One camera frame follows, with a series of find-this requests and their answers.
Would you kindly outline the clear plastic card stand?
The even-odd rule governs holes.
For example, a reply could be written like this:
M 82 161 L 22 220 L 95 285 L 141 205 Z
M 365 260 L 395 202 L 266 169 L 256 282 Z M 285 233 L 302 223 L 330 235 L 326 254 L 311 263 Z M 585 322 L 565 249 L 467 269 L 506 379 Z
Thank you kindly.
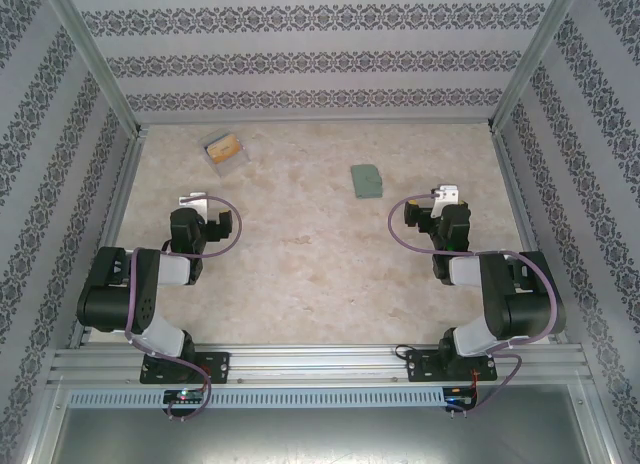
M 229 174 L 231 174 L 232 172 L 234 172 L 236 169 L 246 165 L 249 163 L 250 159 L 249 156 L 247 154 L 247 151 L 244 147 L 244 145 L 241 143 L 240 139 L 237 137 L 238 141 L 240 142 L 241 146 L 242 146 L 242 150 L 236 154 L 235 156 L 233 156 L 232 158 L 226 160 L 225 162 L 222 162 L 220 164 L 214 164 L 211 160 L 211 158 L 209 157 L 209 155 L 207 154 L 207 147 L 203 146 L 203 138 L 201 138 L 198 141 L 198 147 L 202 152 L 202 155 L 204 157 L 204 159 L 206 160 L 206 162 L 211 166 L 211 168 L 215 171 L 215 173 L 219 176 L 219 177 L 225 177 Z

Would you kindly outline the green card holder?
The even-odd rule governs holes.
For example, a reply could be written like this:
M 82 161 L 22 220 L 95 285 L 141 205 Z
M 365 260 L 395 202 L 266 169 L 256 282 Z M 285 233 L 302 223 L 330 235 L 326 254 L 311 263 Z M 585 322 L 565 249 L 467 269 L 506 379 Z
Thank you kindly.
M 351 176 L 355 196 L 358 199 L 381 198 L 383 196 L 382 177 L 375 165 L 353 165 L 351 167 Z

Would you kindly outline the orange credit card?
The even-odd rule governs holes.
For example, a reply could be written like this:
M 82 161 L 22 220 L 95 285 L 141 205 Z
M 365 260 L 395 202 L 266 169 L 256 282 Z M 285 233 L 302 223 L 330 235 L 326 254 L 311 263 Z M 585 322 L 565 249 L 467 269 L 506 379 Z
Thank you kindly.
M 206 150 L 212 162 L 220 164 L 238 154 L 242 146 L 234 134 L 228 134 L 209 144 Z

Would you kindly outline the grey metal sheet panel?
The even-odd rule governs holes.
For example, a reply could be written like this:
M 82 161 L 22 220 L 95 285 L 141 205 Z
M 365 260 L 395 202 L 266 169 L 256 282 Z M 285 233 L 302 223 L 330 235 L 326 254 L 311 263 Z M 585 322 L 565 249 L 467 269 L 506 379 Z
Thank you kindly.
M 511 386 L 467 416 L 436 407 L 224 408 L 185 423 L 156 405 L 61 390 L 31 464 L 621 464 L 582 385 Z

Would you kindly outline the aluminium side rail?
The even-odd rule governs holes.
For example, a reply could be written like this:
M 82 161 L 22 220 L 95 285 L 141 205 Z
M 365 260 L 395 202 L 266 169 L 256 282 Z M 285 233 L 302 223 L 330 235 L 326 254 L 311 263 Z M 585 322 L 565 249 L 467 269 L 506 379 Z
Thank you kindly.
M 85 331 L 76 317 L 78 301 L 98 250 L 115 245 L 140 155 L 142 135 L 143 131 L 138 130 L 113 149 L 100 180 L 67 292 L 70 323 L 62 328 L 64 348 L 77 348 L 83 340 Z
M 529 195 L 527 192 L 529 191 L 529 186 L 525 180 L 519 176 L 518 171 L 513 168 L 509 150 L 504 143 L 502 135 L 498 131 L 492 133 L 492 142 L 507 189 L 508 199 L 522 248 L 526 251 L 540 250 L 544 253 L 556 287 L 561 292 L 561 300 L 564 306 L 567 306 L 568 299 L 562 294 L 563 291 L 566 291 L 564 269 L 554 254 L 553 249 L 541 244 L 539 234 L 535 227 L 534 218 L 539 217 L 539 205 L 534 206 L 528 200 Z

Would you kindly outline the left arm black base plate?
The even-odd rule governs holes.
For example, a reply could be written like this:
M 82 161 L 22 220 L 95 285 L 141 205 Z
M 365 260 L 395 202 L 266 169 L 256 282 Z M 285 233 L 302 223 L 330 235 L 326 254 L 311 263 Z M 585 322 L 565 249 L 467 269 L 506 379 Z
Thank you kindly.
M 212 384 L 226 384 L 230 355 L 225 352 L 197 352 L 194 366 L 207 373 Z M 203 384 L 204 377 L 192 367 L 145 355 L 139 376 L 141 384 Z

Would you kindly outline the aluminium back rail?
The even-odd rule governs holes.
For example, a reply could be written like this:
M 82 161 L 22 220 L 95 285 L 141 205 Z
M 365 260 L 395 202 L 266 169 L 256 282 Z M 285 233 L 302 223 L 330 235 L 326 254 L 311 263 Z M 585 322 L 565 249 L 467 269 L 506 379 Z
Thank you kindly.
M 230 128 L 235 126 L 246 126 L 254 124 L 434 124 L 434 125 L 484 125 L 490 126 L 489 118 L 429 118 L 429 117 L 408 117 L 408 118 L 365 118 L 365 117 L 314 117 L 314 118 L 255 118 L 255 119 L 231 119 L 231 120 L 213 120 L 213 121 L 160 121 L 160 122 L 140 122 L 141 128 L 149 128 L 151 126 L 218 126 Z

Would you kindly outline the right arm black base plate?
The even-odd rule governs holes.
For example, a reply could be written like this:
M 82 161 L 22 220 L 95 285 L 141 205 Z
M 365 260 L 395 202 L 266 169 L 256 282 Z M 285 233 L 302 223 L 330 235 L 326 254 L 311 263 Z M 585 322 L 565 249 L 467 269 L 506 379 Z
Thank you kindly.
M 495 362 L 486 357 L 446 357 L 437 350 L 409 350 L 406 369 L 410 382 L 463 382 L 476 376 L 480 382 L 497 380 Z

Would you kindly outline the aluminium mounting rail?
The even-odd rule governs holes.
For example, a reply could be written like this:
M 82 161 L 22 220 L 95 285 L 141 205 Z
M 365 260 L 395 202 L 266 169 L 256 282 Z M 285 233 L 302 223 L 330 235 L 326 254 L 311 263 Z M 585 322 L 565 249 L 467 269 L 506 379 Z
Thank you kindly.
M 200 345 L 230 354 L 229 387 L 374 387 L 410 384 L 392 345 Z M 578 344 L 533 344 L 513 349 L 522 366 L 513 385 L 573 384 L 593 379 Z M 132 388 L 143 354 L 124 343 L 90 342 L 54 353 L 49 387 Z

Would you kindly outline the aluminium frame post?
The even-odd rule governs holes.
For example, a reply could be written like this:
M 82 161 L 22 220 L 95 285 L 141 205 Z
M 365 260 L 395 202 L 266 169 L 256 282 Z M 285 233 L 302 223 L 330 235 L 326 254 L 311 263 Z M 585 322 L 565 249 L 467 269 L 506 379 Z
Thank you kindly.
M 71 37 L 89 71 L 129 137 L 139 134 L 137 122 L 124 93 L 73 0 L 47 0 Z
M 568 13 L 574 0 L 551 0 L 540 25 L 536 29 L 532 40 L 525 50 L 515 72 L 507 84 L 497 106 L 489 119 L 492 134 L 502 129 L 508 120 L 512 109 L 524 91 L 531 75 L 542 60 L 553 36 Z

